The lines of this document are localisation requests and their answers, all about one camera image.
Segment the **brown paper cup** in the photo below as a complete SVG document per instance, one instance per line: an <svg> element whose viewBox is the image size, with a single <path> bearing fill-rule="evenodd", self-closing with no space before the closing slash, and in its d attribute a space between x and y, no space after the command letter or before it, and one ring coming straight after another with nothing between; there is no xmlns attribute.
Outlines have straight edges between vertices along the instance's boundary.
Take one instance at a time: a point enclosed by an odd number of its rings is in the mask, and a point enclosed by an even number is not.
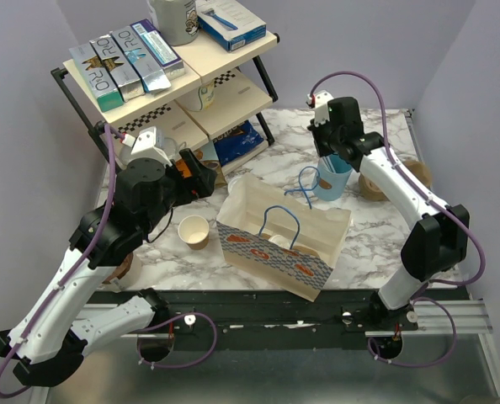
<svg viewBox="0 0 500 404"><path fill-rule="evenodd" d="M178 225L179 238L193 250L205 248L209 242L209 222L200 215L188 215Z"/></svg>

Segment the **brown cardboard cup carrier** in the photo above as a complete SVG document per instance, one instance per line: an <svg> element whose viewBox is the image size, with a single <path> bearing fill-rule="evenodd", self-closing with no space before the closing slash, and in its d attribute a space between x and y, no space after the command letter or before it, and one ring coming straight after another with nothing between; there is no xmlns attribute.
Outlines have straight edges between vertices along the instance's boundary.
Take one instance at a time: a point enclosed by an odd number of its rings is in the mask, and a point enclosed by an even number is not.
<svg viewBox="0 0 500 404"><path fill-rule="evenodd" d="M262 238L268 240L272 235L269 235L267 233L263 233L261 235ZM318 252L316 252L315 250L313 249L310 249L308 247L305 247L305 246L302 246L302 245L294 245L292 248L291 248L292 251L296 251L298 253L304 253L304 254L307 254L307 255L312 255L314 257L317 257L319 258L319 254Z"/></svg>

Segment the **checkered paper bag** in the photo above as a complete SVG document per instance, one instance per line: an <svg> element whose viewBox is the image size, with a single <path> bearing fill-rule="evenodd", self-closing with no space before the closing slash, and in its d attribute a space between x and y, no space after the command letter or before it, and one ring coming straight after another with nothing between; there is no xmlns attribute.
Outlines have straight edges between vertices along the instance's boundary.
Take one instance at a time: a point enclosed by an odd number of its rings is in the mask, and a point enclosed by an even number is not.
<svg viewBox="0 0 500 404"><path fill-rule="evenodd" d="M332 273L331 267L310 254L220 222L217 230L227 263L308 301L317 298Z"/></svg>

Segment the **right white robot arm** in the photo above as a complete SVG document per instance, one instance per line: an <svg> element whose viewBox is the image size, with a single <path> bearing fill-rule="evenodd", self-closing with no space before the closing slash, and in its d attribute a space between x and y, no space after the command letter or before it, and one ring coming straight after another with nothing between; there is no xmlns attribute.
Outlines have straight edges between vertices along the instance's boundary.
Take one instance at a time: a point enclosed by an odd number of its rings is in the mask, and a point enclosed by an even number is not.
<svg viewBox="0 0 500 404"><path fill-rule="evenodd" d="M309 96L314 117L308 127L319 156L337 155L373 182L401 213L410 229L401 250L401 267L377 292L370 324L380 330L398 320L398 310L435 274L465 259L470 216L463 205L434 196L397 159L378 132L364 130L355 98L326 91Z"/></svg>

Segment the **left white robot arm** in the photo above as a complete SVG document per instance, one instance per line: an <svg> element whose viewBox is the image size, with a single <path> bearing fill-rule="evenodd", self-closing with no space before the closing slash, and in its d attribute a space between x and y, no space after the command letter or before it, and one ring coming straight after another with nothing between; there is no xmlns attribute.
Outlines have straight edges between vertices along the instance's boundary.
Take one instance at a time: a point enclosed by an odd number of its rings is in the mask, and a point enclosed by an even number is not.
<svg viewBox="0 0 500 404"><path fill-rule="evenodd" d="M56 275L28 315L0 331L0 357L15 360L13 375L25 388L59 385L96 348L128 332L166 326L168 304L151 288L100 316L79 321L77 315L165 215L212 195L215 170L189 149L181 156L188 176L153 157L137 158L120 172L112 167L104 206L80 220Z"/></svg>

